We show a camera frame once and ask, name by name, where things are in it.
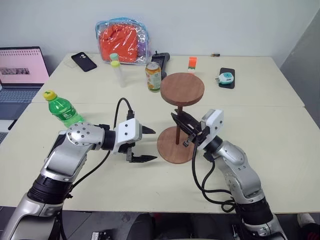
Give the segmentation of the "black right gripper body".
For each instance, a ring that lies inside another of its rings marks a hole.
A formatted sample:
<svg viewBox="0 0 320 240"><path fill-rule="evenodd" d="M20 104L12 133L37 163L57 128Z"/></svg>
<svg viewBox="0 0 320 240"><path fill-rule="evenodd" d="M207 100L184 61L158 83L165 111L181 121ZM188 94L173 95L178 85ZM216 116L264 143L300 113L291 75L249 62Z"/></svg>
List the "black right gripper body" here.
<svg viewBox="0 0 320 240"><path fill-rule="evenodd" d="M210 134L210 127L202 128L201 123L195 125L189 123L183 127L183 131L188 135L187 140L183 142L184 147L188 147L190 143L199 146Z"/></svg>

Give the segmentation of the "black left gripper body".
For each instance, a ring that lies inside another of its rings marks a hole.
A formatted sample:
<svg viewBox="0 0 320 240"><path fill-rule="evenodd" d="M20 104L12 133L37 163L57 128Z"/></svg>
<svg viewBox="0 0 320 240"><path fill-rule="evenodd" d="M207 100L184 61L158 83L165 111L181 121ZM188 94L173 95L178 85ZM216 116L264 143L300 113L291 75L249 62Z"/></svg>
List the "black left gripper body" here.
<svg viewBox="0 0 320 240"><path fill-rule="evenodd" d="M132 162L133 161L134 154L132 152L132 148L135 145L136 145L135 142L133 142L133 143L124 143L118 149L119 153L126 154L126 161L127 162Z"/></svg>

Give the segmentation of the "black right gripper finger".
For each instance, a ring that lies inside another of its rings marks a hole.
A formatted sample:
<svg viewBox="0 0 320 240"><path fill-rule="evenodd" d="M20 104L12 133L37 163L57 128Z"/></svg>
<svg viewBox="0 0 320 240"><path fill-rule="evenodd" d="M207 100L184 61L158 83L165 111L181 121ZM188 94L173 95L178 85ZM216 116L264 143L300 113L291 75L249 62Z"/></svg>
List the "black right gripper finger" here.
<svg viewBox="0 0 320 240"><path fill-rule="evenodd" d="M196 127L200 124L197 119L185 111L182 111L180 114L178 114L178 119L186 126L190 125L192 127Z"/></svg>
<svg viewBox="0 0 320 240"><path fill-rule="evenodd" d="M189 125L185 125L183 124L179 118L178 118L178 113L171 113L171 116L174 120L174 122L177 124L178 127L180 127L181 130L183 130L185 133L191 133L192 132L192 128Z"/></svg>

